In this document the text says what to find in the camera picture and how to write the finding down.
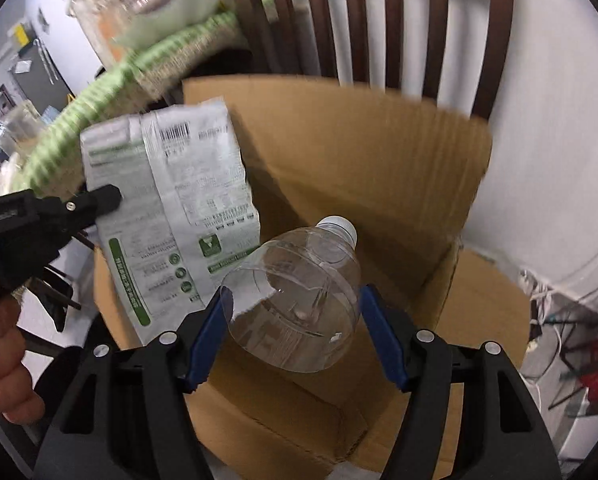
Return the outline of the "person's left hand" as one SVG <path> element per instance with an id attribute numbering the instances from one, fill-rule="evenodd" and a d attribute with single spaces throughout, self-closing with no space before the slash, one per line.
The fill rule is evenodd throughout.
<path id="1" fill-rule="evenodd" d="M 20 312 L 17 300 L 0 298 L 0 415 L 15 425 L 31 425 L 42 418 L 45 405 L 22 363 L 26 342 L 17 327 Z"/>

